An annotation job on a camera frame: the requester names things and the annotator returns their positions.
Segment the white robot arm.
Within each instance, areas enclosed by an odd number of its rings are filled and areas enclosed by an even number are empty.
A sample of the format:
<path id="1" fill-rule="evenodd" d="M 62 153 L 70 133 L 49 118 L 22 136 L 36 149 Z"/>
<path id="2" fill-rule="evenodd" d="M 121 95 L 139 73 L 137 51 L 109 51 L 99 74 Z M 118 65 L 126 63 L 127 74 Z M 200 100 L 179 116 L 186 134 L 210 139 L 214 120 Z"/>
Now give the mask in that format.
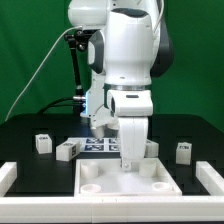
<path id="1" fill-rule="evenodd" d="M 68 7 L 92 71 L 81 115 L 97 138 L 106 128 L 118 132 L 123 170 L 145 156 L 151 78 L 173 61 L 163 12 L 164 0 L 71 0 Z"/>

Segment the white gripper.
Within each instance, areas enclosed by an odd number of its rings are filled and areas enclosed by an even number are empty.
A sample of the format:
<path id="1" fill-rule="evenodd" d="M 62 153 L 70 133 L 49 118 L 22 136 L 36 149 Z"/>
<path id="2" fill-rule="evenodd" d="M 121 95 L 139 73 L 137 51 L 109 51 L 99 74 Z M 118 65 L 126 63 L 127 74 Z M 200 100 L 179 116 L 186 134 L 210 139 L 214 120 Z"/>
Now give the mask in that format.
<path id="1" fill-rule="evenodd" d="M 148 117 L 153 114 L 151 91 L 109 90 L 107 106 L 118 118 L 121 168 L 130 171 L 132 161 L 145 155 Z"/>

